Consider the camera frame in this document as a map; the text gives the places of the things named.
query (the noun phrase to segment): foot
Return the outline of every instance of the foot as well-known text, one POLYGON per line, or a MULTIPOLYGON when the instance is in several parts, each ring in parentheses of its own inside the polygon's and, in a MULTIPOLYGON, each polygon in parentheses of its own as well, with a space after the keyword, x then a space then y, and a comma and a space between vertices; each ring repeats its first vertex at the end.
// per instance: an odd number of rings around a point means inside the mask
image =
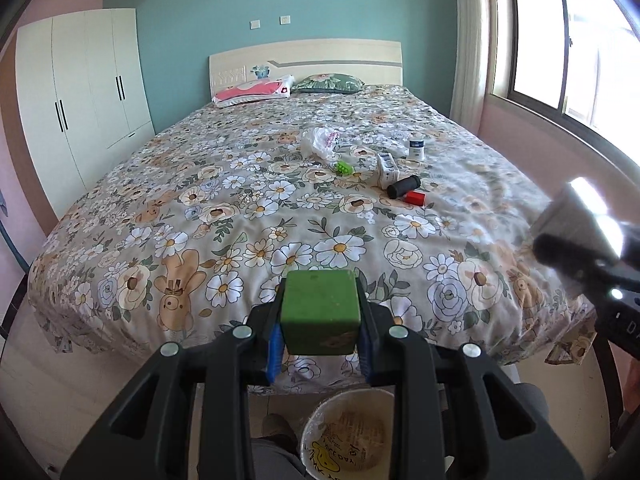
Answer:
POLYGON ((284 435, 294 443, 297 441, 296 434, 291 429, 287 420, 277 413, 270 413, 262 420, 262 436, 284 435))

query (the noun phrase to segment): floral bedspread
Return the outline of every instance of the floral bedspread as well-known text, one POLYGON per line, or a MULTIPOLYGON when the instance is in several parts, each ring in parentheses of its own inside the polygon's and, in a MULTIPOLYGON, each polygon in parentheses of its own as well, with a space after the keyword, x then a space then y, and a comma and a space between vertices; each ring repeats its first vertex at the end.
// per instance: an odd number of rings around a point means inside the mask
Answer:
MULTIPOLYGON (((399 86, 209 104, 69 210, 31 268, 28 297, 59 350, 142 361, 165 341, 201 344, 243 323, 290 270, 350 268, 396 323, 448 347, 473 341, 506 364, 592 310, 532 256, 529 226, 547 203, 501 155, 399 86), (301 132, 315 126, 339 133, 354 174, 302 159, 301 132), (426 136, 424 162, 403 158, 411 132, 426 136), (424 207, 386 197, 376 152, 420 176, 424 207)), ((286 354, 282 369, 278 392, 362 380, 357 354, 286 354)))

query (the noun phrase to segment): teal wall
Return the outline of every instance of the teal wall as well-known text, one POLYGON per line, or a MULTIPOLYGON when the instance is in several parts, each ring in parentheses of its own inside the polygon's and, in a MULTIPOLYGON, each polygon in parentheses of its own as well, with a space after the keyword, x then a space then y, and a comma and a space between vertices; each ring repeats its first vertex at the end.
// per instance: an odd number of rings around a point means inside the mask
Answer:
POLYGON ((401 41, 404 84, 449 114, 456 0, 104 0, 135 7, 140 63, 156 132, 210 100, 210 54, 308 38, 401 41), (291 16, 280 25, 281 15, 291 16), (250 20, 262 27, 249 29, 250 20))

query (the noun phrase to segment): tile floor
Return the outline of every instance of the tile floor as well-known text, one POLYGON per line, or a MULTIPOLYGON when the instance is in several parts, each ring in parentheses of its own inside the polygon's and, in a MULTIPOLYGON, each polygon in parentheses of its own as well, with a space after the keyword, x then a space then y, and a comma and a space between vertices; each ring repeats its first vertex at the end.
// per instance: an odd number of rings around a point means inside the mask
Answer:
MULTIPOLYGON (((587 478, 592 478, 609 449, 606 398, 595 356, 591 353, 580 367, 555 367, 544 364, 545 355, 540 352, 518 364, 520 378, 544 391, 551 425, 578 459, 587 478)), ((52 465, 60 470, 136 369, 136 364, 115 352, 90 354, 78 349, 72 354, 56 354, 40 331, 32 308, 23 304, 0 361, 0 402, 35 459, 45 468, 52 465)), ((267 413, 282 414, 300 432, 306 418, 325 397, 251 396, 252 436, 260 436, 260 424, 267 413)), ((201 402, 199 389, 196 410, 201 402)), ((198 432, 199 424, 195 424, 193 436, 198 432)), ((196 479, 195 446, 190 457, 190 479, 196 479)))

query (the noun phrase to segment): white headboard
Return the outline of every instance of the white headboard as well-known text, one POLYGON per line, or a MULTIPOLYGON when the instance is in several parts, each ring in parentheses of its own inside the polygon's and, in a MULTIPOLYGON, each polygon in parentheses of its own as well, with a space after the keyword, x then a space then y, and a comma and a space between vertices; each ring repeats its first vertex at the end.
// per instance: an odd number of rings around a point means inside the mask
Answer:
POLYGON ((209 56, 211 98, 224 88, 269 76, 292 74, 296 81, 318 73, 346 73, 366 84, 402 84, 402 47, 398 41, 299 40, 248 46, 209 56))

